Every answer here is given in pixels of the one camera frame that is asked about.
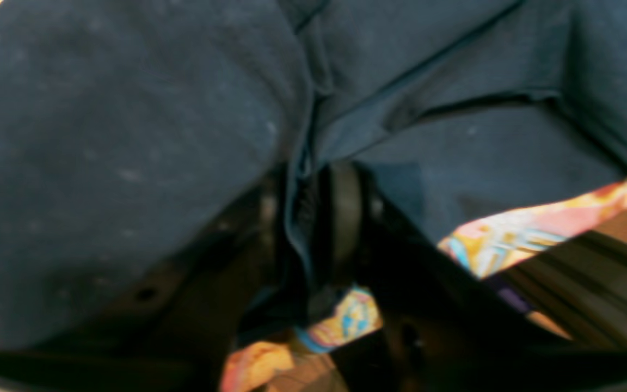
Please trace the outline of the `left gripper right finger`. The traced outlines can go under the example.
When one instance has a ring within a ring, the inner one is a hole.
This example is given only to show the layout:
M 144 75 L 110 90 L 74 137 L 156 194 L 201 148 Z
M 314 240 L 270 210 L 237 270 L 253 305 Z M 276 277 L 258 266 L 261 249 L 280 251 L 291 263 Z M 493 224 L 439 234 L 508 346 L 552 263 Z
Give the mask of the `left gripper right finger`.
M 537 327 L 430 243 L 363 167 L 319 176 L 335 282 L 371 290 L 382 327 L 333 350 L 349 391 L 627 391 L 627 352 Z

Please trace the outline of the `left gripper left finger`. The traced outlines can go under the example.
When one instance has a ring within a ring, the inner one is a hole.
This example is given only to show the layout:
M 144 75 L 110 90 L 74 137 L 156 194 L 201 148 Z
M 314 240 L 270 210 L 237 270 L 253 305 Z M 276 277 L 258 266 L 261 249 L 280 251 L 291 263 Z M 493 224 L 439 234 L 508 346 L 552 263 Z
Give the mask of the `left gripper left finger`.
M 182 250 L 97 315 L 0 351 L 0 389 L 216 391 L 241 322 L 281 289 L 281 196 L 272 170 Z

